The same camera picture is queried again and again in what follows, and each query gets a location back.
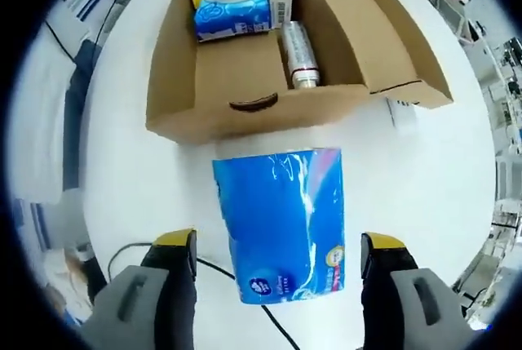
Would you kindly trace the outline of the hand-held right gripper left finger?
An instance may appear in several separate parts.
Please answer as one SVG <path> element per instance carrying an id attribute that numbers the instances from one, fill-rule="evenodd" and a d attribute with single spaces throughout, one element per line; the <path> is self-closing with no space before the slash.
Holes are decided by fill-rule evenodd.
<path id="1" fill-rule="evenodd" d="M 79 329 L 90 349 L 193 349 L 197 232 L 165 233 L 95 297 Z"/>

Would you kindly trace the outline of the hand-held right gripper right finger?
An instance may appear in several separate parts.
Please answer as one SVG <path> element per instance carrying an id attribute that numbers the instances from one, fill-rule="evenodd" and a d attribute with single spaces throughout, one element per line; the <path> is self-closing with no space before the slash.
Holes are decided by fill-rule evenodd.
<path id="1" fill-rule="evenodd" d="M 420 268 L 399 239 L 361 234 L 363 349 L 464 349 L 459 298 L 431 269 Z"/>

